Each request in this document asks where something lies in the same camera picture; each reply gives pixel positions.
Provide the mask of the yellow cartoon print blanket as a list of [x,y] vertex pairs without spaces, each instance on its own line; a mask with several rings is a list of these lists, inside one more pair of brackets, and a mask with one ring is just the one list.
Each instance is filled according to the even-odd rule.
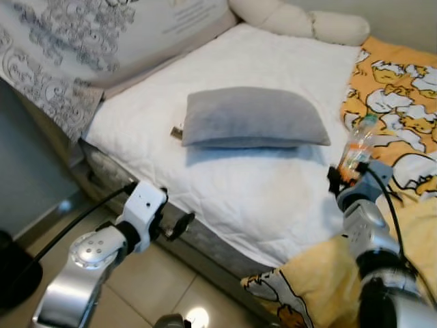
[[[436,67],[434,54],[368,38],[341,106],[349,131],[365,116],[376,119],[372,158],[393,169],[387,188],[426,304],[437,278]],[[362,296],[349,246],[329,238],[274,271],[247,276],[242,287],[275,315],[271,328],[396,328],[388,297]]]

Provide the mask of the grey robot foot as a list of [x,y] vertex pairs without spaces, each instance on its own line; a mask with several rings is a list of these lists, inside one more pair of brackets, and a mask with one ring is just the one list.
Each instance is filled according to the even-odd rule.
[[152,328],[193,328],[193,323],[181,314],[167,314],[157,319]]

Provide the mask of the grey fleece pillow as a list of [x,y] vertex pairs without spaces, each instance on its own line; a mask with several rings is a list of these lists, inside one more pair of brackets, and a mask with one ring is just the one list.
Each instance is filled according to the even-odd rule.
[[188,95],[181,142],[213,149],[291,149],[331,144],[315,105],[300,94],[228,87]]

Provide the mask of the grey ornament patterned headboard cushion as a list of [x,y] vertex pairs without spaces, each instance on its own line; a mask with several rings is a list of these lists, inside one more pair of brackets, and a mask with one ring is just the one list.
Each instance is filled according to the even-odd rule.
[[76,141],[101,100],[236,23],[228,0],[0,0],[0,78]]

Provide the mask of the black round floor object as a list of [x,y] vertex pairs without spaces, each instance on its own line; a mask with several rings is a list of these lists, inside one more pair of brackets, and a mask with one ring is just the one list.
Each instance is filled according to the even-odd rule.
[[40,286],[43,269],[9,232],[0,230],[0,312],[24,303]]

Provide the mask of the clear plastic bottle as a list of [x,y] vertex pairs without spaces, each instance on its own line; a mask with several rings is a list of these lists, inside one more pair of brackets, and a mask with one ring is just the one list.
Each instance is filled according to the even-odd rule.
[[359,181],[361,173],[358,171],[358,165],[371,160],[377,121],[374,113],[368,113],[353,129],[337,166],[344,182],[353,185]]

